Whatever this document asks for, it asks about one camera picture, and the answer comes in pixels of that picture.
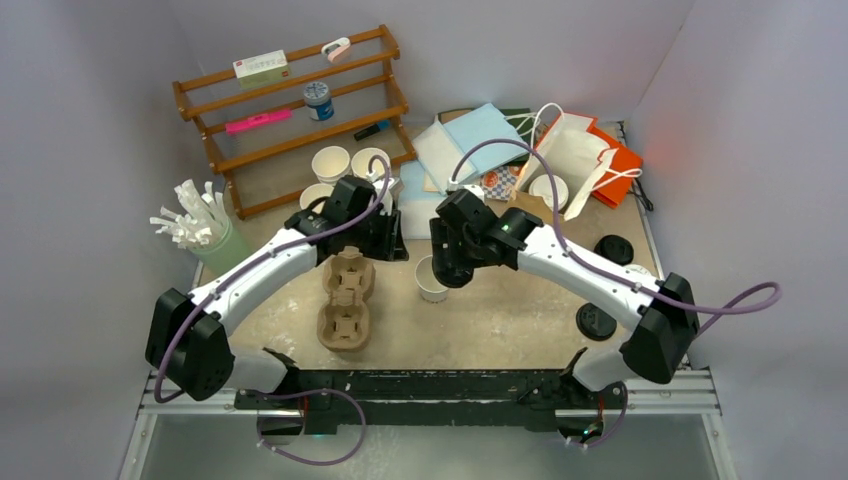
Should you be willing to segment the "white printed coffee cup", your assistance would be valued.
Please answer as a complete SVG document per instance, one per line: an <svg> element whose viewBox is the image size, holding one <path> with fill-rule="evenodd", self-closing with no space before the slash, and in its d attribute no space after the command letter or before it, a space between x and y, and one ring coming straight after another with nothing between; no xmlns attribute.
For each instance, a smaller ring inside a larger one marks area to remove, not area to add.
<svg viewBox="0 0 848 480"><path fill-rule="evenodd" d="M433 256L423 257L416 265L414 276L420 297L429 303L440 303L448 298L449 289L436 278Z"/></svg>

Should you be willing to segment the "white paper cup stack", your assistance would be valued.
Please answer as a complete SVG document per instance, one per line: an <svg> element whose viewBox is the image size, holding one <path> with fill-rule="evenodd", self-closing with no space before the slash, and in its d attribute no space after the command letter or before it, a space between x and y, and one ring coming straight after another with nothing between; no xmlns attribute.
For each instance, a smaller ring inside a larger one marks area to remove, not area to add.
<svg viewBox="0 0 848 480"><path fill-rule="evenodd" d="M315 153L311 168L323 184L335 185L351 172L351 156L341 146L327 146Z"/></svg>

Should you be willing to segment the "brown pulp cup carrier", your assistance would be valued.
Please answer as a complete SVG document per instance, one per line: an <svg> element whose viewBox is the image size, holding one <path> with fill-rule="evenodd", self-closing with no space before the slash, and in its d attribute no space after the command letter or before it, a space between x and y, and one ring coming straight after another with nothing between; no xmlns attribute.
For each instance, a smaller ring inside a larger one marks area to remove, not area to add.
<svg viewBox="0 0 848 480"><path fill-rule="evenodd" d="M375 288L376 270L356 247L347 246L329 258L322 275L327 301L318 313L317 338L328 350L363 350L372 336L367 301Z"/></svg>

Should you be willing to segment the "kraft brown paper bag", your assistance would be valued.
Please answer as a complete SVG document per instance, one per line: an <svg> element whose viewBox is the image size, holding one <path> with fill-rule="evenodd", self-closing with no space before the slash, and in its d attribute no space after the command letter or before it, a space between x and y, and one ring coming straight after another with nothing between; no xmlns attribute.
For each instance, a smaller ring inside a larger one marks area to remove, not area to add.
<svg viewBox="0 0 848 480"><path fill-rule="evenodd" d="M566 191L555 193L554 182L534 156L521 168L510 198L531 194L538 183L543 200L557 199L554 208L562 221L577 218L594 196L605 205L620 205L635 179L642 175L642 160L597 126L597 119L564 111L558 104L543 105L533 117L530 145L548 163L551 173L564 182Z"/></svg>

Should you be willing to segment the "orange paper bag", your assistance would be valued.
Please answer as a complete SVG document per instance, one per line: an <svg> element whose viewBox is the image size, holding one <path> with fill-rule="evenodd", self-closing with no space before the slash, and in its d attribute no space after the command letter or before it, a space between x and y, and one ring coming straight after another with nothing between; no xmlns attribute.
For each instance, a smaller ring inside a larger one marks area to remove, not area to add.
<svg viewBox="0 0 848 480"><path fill-rule="evenodd" d="M600 122L570 112L559 114L551 131L564 143L561 177L572 192L570 208L579 210L592 196L615 209L642 175L643 160L627 146L627 123Z"/></svg>

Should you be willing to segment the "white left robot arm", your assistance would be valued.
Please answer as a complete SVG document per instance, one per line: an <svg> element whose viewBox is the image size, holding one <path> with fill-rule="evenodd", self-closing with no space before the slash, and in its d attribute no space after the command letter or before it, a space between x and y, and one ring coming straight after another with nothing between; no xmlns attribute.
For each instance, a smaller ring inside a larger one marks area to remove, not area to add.
<svg viewBox="0 0 848 480"><path fill-rule="evenodd" d="M347 175L236 267L189 293L171 288L161 294L145 348L146 361L157 370L156 401L167 402L162 383L170 380L197 401L235 388L259 391L275 409L292 405L298 382L286 374L282 356L239 350L229 338L270 296L346 247L372 260L407 260L401 213L392 203L401 187L397 178L370 182Z"/></svg>

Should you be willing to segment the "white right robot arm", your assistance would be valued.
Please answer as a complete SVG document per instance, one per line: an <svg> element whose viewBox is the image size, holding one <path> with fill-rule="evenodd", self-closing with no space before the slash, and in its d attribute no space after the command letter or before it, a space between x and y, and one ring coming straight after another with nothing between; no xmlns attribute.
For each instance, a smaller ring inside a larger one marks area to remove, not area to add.
<svg viewBox="0 0 848 480"><path fill-rule="evenodd" d="M584 407L606 387L631 378L668 384L699 331L690 283L660 280L568 243L539 217L511 207L496 214L467 189L451 193L429 221L432 268L442 285L467 285L477 269L508 267L541 277L609 315L630 335L618 345L586 350L569 362L564 399Z"/></svg>

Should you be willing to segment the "white coffee cup lid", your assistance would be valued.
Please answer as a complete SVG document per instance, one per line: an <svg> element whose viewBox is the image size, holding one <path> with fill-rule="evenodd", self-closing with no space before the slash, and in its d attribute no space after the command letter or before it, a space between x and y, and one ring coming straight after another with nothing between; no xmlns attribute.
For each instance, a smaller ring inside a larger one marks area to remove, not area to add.
<svg viewBox="0 0 848 480"><path fill-rule="evenodd" d="M643 276L651 276L654 277L654 274L646 267L632 263L625 266L628 271L635 272L639 275Z"/></svg>

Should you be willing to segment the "checkered blue white bag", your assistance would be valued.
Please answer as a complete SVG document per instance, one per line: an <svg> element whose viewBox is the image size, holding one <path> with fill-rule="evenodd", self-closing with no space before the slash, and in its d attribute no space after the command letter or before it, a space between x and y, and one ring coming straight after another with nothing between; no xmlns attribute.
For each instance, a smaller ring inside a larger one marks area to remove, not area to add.
<svg viewBox="0 0 848 480"><path fill-rule="evenodd" d="M482 175L479 185L485 198L508 201L520 178L521 169L522 167L517 165L503 165Z"/></svg>

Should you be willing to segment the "light blue paper bag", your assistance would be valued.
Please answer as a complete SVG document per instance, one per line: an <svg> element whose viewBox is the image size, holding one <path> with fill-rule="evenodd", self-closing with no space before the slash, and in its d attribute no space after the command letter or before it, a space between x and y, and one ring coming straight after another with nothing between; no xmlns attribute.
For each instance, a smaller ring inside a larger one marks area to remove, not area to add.
<svg viewBox="0 0 848 480"><path fill-rule="evenodd" d="M398 197L402 213L402 235L406 240L430 237L429 220L445 199L446 188L457 162L485 140L505 138L527 143L532 127L528 108L499 109L488 103L476 109L441 112L434 123L413 140L418 159L400 167L405 185ZM485 173L503 165L523 166L529 155L507 144L484 147L466 160L456 180L479 185Z"/></svg>

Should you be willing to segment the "black blue marker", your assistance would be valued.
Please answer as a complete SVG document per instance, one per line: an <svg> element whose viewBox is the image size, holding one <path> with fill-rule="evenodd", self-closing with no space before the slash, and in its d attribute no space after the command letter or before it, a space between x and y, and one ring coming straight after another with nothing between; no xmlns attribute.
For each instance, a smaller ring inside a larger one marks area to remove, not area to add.
<svg viewBox="0 0 848 480"><path fill-rule="evenodd" d="M373 135L376 135L377 133L380 133L380 132L388 129L390 126L391 126L391 122L388 119L381 120L381 121L378 121L378 122L376 122L376 123L374 123L374 124L372 124L368 127L365 127L363 129L355 132L353 134L353 138L357 142L359 142L359 141L362 141L366 138L369 138Z"/></svg>

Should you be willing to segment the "pink highlighter marker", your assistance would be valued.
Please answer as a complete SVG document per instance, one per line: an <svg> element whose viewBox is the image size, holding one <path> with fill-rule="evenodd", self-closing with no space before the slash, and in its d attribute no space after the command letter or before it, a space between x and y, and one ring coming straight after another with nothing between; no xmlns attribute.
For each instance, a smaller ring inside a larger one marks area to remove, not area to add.
<svg viewBox="0 0 848 480"><path fill-rule="evenodd" d="M227 122L225 132L228 135L236 135L246 131L254 130L267 125L288 120L292 116L289 109L283 109L270 113L257 114L239 121Z"/></svg>

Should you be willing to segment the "green cup with straws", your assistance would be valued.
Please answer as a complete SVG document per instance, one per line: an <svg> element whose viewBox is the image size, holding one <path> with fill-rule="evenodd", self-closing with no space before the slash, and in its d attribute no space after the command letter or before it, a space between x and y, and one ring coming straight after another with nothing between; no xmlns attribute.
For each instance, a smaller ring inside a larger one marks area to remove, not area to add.
<svg viewBox="0 0 848 480"><path fill-rule="evenodd" d="M192 253L209 271L222 275L246 260L253 252L228 215L223 193L205 182L197 188L193 180L174 187L182 213L162 206L149 218L155 233L169 237L178 249Z"/></svg>

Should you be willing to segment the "pink white small device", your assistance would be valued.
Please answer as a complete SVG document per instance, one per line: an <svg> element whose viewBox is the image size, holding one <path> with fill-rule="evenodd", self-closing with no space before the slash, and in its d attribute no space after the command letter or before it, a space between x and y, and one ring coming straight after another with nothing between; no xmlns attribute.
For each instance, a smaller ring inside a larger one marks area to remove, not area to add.
<svg viewBox="0 0 848 480"><path fill-rule="evenodd" d="M339 64L349 57L351 46L352 43L348 37L341 37L325 44L321 48L321 53L331 64Z"/></svg>

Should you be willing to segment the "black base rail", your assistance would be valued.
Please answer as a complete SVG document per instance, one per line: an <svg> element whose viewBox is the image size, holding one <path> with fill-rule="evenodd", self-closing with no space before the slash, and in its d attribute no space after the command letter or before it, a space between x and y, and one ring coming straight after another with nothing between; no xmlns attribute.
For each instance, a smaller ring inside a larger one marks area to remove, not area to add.
<svg viewBox="0 0 848 480"><path fill-rule="evenodd" d="M239 410L305 416L309 434L341 426L521 427L594 437L624 386L591 392L558 369L300 370L271 394L243 391Z"/></svg>

